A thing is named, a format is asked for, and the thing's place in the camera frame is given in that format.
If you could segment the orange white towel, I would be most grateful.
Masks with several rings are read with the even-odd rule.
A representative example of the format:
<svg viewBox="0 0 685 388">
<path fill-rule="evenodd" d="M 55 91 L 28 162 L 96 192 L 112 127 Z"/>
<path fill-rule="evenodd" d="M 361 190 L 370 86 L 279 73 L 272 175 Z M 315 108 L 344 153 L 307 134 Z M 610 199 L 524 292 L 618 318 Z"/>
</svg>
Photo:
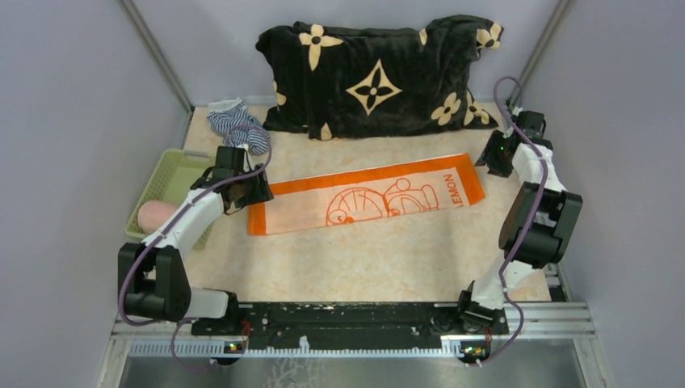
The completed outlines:
<svg viewBox="0 0 685 388">
<path fill-rule="evenodd" d="M 273 183 L 247 232 L 283 234 L 474 205 L 485 190 L 468 154 Z"/>
</svg>

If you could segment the pink towel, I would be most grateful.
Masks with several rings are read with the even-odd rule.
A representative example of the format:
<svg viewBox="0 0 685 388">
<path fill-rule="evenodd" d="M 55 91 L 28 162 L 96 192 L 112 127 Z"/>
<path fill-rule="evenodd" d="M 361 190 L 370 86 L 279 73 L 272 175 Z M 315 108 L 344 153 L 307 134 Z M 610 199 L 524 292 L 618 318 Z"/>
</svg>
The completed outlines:
<svg viewBox="0 0 685 388">
<path fill-rule="evenodd" d="M 138 225 L 143 233 L 151 234 L 173 217 L 178 208 L 177 205 L 165 201 L 146 201 L 138 210 Z"/>
</svg>

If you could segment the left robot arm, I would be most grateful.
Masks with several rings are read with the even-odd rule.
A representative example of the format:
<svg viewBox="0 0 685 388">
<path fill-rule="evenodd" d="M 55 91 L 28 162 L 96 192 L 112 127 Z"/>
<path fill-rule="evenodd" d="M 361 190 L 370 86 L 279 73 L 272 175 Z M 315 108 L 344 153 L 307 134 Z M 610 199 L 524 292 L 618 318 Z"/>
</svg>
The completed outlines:
<svg viewBox="0 0 685 388">
<path fill-rule="evenodd" d="M 266 169 L 265 162 L 253 161 L 247 144 L 218 147 L 214 165 L 190 186 L 170 218 L 141 242 L 120 248 L 117 301 L 124 322 L 142 327 L 210 319 L 224 335 L 240 328 L 236 295 L 192 287 L 184 258 L 205 230 L 231 209 L 273 199 Z"/>
</svg>

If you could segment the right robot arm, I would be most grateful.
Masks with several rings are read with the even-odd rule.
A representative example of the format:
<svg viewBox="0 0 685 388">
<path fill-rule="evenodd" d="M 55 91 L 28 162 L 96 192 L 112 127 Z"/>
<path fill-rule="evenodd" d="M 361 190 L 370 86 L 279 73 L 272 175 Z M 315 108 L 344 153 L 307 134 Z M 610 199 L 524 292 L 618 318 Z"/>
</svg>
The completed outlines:
<svg viewBox="0 0 685 388">
<path fill-rule="evenodd" d="M 460 294 L 455 322 L 465 333 L 504 324 L 511 291 L 562 259 L 583 205 L 582 197 L 568 191 L 557 176 L 553 145 L 544 136 L 544 115 L 517 109 L 513 122 L 505 132 L 493 131 L 475 163 L 491 175 L 516 174 L 520 187 L 499 232 L 499 256 Z"/>
</svg>

